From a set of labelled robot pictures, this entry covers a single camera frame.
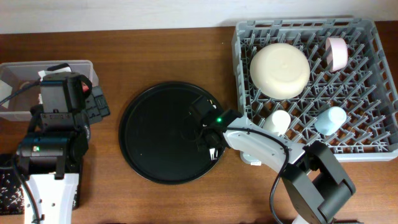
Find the white cup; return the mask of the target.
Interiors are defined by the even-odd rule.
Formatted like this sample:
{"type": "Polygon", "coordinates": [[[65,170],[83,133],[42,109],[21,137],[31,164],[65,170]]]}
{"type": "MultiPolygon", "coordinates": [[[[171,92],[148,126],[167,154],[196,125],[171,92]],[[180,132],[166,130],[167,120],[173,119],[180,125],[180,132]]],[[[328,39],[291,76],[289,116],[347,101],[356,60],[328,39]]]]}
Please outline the white cup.
{"type": "Polygon", "coordinates": [[[266,118],[262,128],[276,136],[281,136],[287,132],[290,122],[290,115],[286,111],[277,110],[266,118]]]}

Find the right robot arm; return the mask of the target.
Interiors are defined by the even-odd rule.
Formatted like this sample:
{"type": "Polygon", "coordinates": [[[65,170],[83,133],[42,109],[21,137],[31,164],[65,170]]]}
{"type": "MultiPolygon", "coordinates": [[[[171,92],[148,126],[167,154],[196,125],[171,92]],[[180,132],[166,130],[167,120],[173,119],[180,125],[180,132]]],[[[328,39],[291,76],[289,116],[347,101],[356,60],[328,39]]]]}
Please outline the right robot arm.
{"type": "Polygon", "coordinates": [[[278,137],[255,125],[235,110],[222,110],[204,96],[189,107],[195,125],[194,142],[207,149],[211,159],[229,147],[245,152],[277,172],[269,196],[275,213],[274,194],[283,182],[290,201],[307,223],[332,223],[334,216],[355,194],[356,187],[329,147],[315,141],[311,145],[278,137]]]}

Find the white plastic fork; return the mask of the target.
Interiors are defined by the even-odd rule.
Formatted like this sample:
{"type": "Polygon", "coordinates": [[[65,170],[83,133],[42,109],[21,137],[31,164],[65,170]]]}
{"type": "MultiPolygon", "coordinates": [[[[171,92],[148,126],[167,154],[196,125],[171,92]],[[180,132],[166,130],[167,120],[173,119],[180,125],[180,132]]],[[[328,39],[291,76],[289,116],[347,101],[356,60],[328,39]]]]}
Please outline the white plastic fork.
{"type": "Polygon", "coordinates": [[[217,149],[211,148],[211,149],[209,149],[209,153],[210,153],[210,159],[212,161],[215,161],[215,160],[218,159],[218,151],[217,151],[217,149]]]}

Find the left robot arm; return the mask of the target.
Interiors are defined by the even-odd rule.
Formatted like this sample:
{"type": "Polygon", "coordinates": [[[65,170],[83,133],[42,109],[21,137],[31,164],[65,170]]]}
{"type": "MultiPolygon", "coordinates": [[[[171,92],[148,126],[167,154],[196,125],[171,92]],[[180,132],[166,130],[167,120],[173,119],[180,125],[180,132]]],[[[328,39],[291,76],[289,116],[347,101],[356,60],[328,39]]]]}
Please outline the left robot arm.
{"type": "Polygon", "coordinates": [[[100,86],[62,63],[39,73],[39,104],[12,168],[21,182],[25,223],[70,223],[90,126],[109,116],[100,86]]]}

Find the red snack wrapper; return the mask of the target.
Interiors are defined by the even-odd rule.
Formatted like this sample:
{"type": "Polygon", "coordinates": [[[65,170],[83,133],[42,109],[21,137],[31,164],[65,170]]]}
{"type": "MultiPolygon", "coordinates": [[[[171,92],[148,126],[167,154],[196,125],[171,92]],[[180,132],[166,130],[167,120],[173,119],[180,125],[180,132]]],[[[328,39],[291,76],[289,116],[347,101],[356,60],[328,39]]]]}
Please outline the red snack wrapper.
{"type": "Polygon", "coordinates": [[[84,83],[82,83],[82,89],[84,93],[89,92],[89,87],[84,83]]]}

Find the light blue cup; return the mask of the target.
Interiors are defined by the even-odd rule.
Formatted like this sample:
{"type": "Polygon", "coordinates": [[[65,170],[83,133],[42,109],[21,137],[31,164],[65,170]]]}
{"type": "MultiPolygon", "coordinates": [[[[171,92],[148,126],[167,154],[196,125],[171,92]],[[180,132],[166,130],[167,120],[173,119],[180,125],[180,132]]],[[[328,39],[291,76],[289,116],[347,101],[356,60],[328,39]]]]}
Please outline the light blue cup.
{"type": "Polygon", "coordinates": [[[315,129],[322,135],[329,136],[344,124],[347,115],[344,109],[333,106],[317,116],[315,129]]]}

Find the pink bowl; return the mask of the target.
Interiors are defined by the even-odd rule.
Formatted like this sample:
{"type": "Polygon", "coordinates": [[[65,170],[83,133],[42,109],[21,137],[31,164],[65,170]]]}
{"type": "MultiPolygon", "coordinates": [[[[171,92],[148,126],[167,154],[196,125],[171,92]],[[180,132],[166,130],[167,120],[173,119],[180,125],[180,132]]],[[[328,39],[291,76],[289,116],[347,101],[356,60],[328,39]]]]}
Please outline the pink bowl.
{"type": "Polygon", "coordinates": [[[348,63],[348,47],[344,39],[328,37],[326,39],[326,50],[329,50],[326,61],[330,66],[330,72],[336,72],[344,68],[348,63]]]}

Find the beige bowl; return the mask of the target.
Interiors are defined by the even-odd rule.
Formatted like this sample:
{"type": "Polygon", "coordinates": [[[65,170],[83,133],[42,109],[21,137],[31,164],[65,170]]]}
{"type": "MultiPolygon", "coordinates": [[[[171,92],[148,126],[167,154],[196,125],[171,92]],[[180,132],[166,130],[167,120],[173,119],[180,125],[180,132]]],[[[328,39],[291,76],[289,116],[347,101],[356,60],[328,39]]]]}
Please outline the beige bowl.
{"type": "Polygon", "coordinates": [[[309,62],[290,44],[270,44],[253,56],[252,82],[262,94],[277,100],[294,98],[303,92],[310,78],[309,62]]]}

